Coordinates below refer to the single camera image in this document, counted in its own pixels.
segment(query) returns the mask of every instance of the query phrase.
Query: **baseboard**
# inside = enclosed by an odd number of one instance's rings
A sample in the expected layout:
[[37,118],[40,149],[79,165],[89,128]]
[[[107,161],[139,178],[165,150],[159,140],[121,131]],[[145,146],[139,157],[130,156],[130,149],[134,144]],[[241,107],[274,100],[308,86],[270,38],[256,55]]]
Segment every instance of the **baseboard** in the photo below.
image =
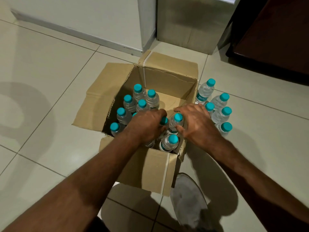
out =
[[143,47],[143,52],[146,52],[147,50],[150,49],[150,46],[152,45],[153,41],[155,40],[156,33],[157,33],[157,29],[154,29],[150,38],[148,39],[146,45]]
[[46,28],[49,28],[49,29],[52,29],[52,30],[56,30],[56,31],[59,31],[59,32],[62,32],[62,33],[65,33],[65,34],[68,34],[68,35],[71,35],[71,36],[75,36],[75,37],[78,37],[78,38],[81,38],[81,39],[102,45],[102,46],[106,46],[106,47],[109,47],[109,48],[112,48],[112,49],[115,49],[115,50],[125,52],[125,53],[131,54],[131,55],[135,55],[135,56],[138,56],[138,57],[142,56],[142,52],[143,52],[142,50],[139,50],[139,49],[136,49],[136,48],[131,48],[129,46],[121,45],[121,44],[111,42],[111,41],[108,41],[108,40],[105,40],[105,39],[102,39],[102,38],[98,38],[98,37],[95,37],[95,36],[91,36],[91,35],[88,35],[86,33],[82,33],[82,32],[76,31],[74,29],[63,27],[63,26],[60,26],[60,25],[57,25],[57,24],[54,24],[54,23],[49,23],[47,21],[37,19],[33,16],[21,13],[21,12],[16,11],[16,10],[11,10],[11,12],[16,17],[16,19],[19,19],[19,20],[22,20],[22,21],[25,21],[25,22],[34,23],[34,24],[40,25],[42,27],[46,27]]

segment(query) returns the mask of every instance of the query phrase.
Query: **hand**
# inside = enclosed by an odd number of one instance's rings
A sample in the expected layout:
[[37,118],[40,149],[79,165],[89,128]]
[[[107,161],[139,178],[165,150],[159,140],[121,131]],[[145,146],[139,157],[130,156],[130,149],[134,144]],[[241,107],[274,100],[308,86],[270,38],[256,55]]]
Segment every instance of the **hand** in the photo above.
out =
[[160,125],[162,117],[166,117],[164,109],[151,109],[150,111],[140,111],[129,122],[124,132],[135,135],[139,144],[145,144],[155,140],[166,130],[165,126]]
[[177,107],[174,111],[180,112],[187,121],[187,129],[176,125],[177,131],[207,153],[211,154],[218,143],[225,140],[214,126],[204,105],[191,103]]

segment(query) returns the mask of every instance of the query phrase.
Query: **white wall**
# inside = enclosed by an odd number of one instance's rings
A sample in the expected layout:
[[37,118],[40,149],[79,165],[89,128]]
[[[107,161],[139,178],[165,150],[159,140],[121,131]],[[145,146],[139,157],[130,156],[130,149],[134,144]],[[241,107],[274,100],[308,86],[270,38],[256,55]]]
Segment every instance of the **white wall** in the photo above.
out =
[[155,7],[156,0],[138,0],[139,20],[141,25],[141,42],[143,47],[155,30]]
[[18,12],[142,49],[137,0],[6,0]]

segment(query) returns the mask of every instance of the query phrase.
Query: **packing tape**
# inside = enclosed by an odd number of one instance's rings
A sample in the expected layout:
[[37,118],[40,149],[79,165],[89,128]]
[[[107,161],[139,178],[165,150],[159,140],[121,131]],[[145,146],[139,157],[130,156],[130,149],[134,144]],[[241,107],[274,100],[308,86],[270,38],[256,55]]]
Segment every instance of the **packing tape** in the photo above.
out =
[[165,179],[166,179],[166,173],[168,171],[168,163],[170,161],[170,153],[168,153],[168,157],[166,159],[166,164],[165,164],[165,170],[164,170],[164,175],[163,175],[163,180],[162,180],[162,186],[161,186],[161,195],[163,195],[163,189],[164,189],[164,185],[165,185]]
[[152,51],[147,55],[147,57],[145,58],[144,62],[143,62],[143,74],[144,74],[144,86],[146,88],[146,77],[145,77],[145,64],[147,59],[149,58],[149,56],[152,54]]

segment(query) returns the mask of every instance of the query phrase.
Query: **cardboard box flap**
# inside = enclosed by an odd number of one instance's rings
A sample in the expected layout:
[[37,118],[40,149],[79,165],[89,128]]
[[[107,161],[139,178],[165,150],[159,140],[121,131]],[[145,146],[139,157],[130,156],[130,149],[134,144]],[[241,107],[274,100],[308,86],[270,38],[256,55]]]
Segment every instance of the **cardboard box flap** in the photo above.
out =
[[87,90],[86,98],[76,114],[73,125],[102,131],[114,97],[133,68],[133,64],[107,63]]
[[173,72],[175,74],[198,79],[197,63],[173,58],[150,50],[147,50],[139,59],[138,66]]
[[[104,149],[113,139],[110,136],[102,138],[99,150]],[[176,154],[140,147],[129,160],[117,181],[169,196],[176,161]]]

